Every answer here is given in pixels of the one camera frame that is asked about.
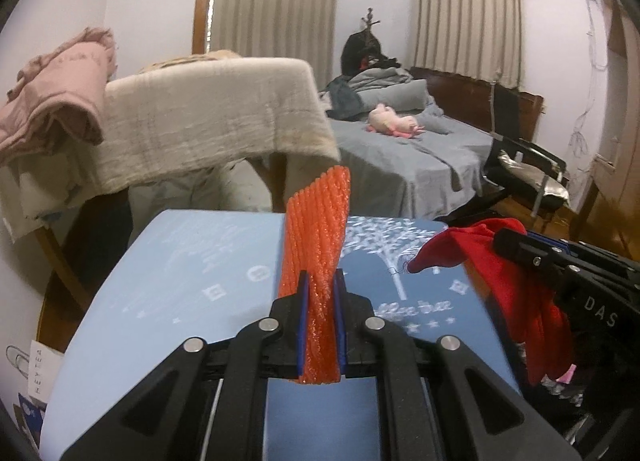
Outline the black metal chair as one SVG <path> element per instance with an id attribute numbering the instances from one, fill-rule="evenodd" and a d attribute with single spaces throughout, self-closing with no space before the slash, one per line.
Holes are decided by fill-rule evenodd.
<path id="1" fill-rule="evenodd" d="M 545 223 L 549 223 L 554 214 L 562 207 L 567 206 L 570 201 L 563 204 L 562 207 L 553 207 L 551 211 L 549 211 L 549 206 L 541 206 L 540 200 L 533 203 L 533 197 L 527 195 L 506 178 L 506 174 L 498 163 L 498 153 L 500 150 L 505 150 L 516 161 L 533 164 L 546 173 L 558 174 L 556 179 L 567 188 L 568 178 L 566 177 L 565 161 L 520 136 L 518 90 L 508 90 L 501 84 L 492 82 L 489 108 L 492 143 L 489 157 L 484 165 L 483 177 L 489 184 L 499 188 L 497 201 L 509 197 L 514 198 L 529 208 L 533 224 L 536 223 L 537 218 L 542 218 Z"/>

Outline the dark wooden headboard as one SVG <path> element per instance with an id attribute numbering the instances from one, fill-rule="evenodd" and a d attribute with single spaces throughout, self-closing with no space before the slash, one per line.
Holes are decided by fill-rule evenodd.
<path id="1" fill-rule="evenodd" d="M 490 131 L 490 84 L 488 82 L 419 67 L 411 67 L 409 72 L 415 79 L 426 81 L 427 91 L 434 97 L 436 104 L 444 110 L 446 116 L 472 125 L 474 128 Z M 534 138 L 542 108 L 544 108 L 544 97 L 529 92 L 518 93 L 520 136 L 524 140 Z"/>

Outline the pink jacket pile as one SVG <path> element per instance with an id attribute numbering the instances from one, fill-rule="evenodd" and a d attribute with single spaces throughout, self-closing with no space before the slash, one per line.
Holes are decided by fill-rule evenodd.
<path id="1" fill-rule="evenodd" d="M 1 106 L 1 163 L 50 154 L 66 138 L 102 143 L 105 88 L 116 68 L 114 33 L 101 27 L 29 60 Z"/>

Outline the grey bedding pile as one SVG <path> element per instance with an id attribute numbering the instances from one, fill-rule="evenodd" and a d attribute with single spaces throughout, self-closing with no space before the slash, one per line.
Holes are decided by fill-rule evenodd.
<path id="1" fill-rule="evenodd" d="M 427 80 L 414 78 L 402 68 L 370 68 L 353 78 L 333 79 L 319 93 L 320 104 L 329 118 L 337 121 L 364 121 L 382 104 L 398 116 L 416 116 L 421 125 L 445 111 L 430 93 Z"/>

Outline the blue tree print blanket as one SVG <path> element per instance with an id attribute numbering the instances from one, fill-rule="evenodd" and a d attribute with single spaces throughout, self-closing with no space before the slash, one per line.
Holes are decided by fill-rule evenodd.
<path id="1" fill-rule="evenodd" d="M 56 460 L 189 337 L 234 337 L 267 316 L 278 292 L 284 218 L 247 212 L 166 211 L 107 277 L 66 349 L 40 441 Z M 508 383 L 502 334 L 462 267 L 411 275 L 409 259 L 442 230 L 410 218 L 349 218 L 340 265 L 347 289 L 413 337 L 453 334 Z M 269 460 L 375 460 L 373 380 L 269 385 Z"/>

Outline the left beige curtain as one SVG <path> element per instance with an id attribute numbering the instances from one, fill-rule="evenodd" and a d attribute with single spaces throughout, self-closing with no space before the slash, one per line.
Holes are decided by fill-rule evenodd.
<path id="1" fill-rule="evenodd" d="M 320 88 L 332 78 L 337 0 L 214 0 L 208 48 L 303 59 Z"/>

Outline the beige curtain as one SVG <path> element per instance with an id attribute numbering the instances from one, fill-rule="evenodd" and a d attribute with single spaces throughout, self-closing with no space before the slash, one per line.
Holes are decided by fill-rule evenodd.
<path id="1" fill-rule="evenodd" d="M 520 85 L 522 0 L 414 0 L 411 65 Z"/>
<path id="2" fill-rule="evenodd" d="M 214 0 L 208 48 L 303 59 L 320 88 L 332 78 L 337 0 Z"/>

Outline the red cloth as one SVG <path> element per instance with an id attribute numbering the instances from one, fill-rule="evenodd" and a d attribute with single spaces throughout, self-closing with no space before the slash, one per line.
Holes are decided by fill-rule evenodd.
<path id="1" fill-rule="evenodd" d="M 487 218 L 466 227 L 450 227 L 425 242 L 409 261 L 409 273 L 468 262 L 486 283 L 506 321 L 510 338 L 525 345 L 528 382 L 559 379 L 574 363 L 568 317 L 554 304 L 554 292 L 536 273 L 505 259 L 494 249 L 502 229 L 525 235 L 515 218 Z"/>

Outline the right beige curtain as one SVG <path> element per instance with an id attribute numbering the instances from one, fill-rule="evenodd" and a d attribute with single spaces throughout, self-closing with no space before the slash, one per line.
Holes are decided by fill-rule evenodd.
<path id="1" fill-rule="evenodd" d="M 522 0 L 414 0 L 411 65 L 520 85 Z"/>

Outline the brown wooden wardrobe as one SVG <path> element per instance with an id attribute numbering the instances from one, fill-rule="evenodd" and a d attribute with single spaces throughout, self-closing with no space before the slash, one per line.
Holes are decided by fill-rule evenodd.
<path id="1" fill-rule="evenodd" d="M 639 257 L 639 29 L 620 0 L 603 0 L 608 96 L 599 150 L 570 238 Z"/>

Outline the beige quilt over table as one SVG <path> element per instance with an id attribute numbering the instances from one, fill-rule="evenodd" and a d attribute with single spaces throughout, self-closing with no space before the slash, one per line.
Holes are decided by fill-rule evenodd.
<path id="1" fill-rule="evenodd" d="M 308 62 L 231 58 L 129 76 L 105 88 L 103 140 L 70 157 L 88 200 L 243 158 L 340 160 Z"/>

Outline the orange foam net sleeve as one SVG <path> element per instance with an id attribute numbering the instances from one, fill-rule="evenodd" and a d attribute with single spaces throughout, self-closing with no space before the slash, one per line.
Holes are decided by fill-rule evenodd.
<path id="1" fill-rule="evenodd" d="M 349 197 L 349 169 L 333 166 L 286 203 L 278 296 L 294 294 L 302 273 L 308 278 L 300 383 L 332 384 L 341 379 L 333 278 L 345 239 Z"/>

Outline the pink plush toy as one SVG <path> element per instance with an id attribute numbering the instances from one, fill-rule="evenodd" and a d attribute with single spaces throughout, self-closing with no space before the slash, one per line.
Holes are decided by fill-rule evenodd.
<path id="1" fill-rule="evenodd" d="M 366 130 L 401 138 L 412 138 L 425 132 L 424 126 L 420 125 L 415 117 L 398 116 L 392 107 L 384 104 L 377 104 L 369 112 Z"/>

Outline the bed with grey sheet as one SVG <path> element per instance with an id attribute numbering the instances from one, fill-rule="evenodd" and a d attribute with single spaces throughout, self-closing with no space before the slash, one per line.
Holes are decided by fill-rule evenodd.
<path id="1" fill-rule="evenodd" d="M 331 122 L 342 163 L 352 175 L 352 215 L 434 220 L 483 190 L 491 136 L 450 117 L 420 117 L 413 138 L 369 132 L 363 121 Z"/>

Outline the silver cushion on chair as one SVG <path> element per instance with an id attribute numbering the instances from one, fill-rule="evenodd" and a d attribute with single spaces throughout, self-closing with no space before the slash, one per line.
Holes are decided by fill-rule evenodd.
<path id="1" fill-rule="evenodd" d="M 541 206 L 562 207 L 570 201 L 567 188 L 558 181 L 556 173 L 546 173 L 533 164 L 512 159 L 505 150 L 498 153 L 498 163 L 506 178 L 518 188 L 533 197 L 533 203 L 540 200 Z"/>

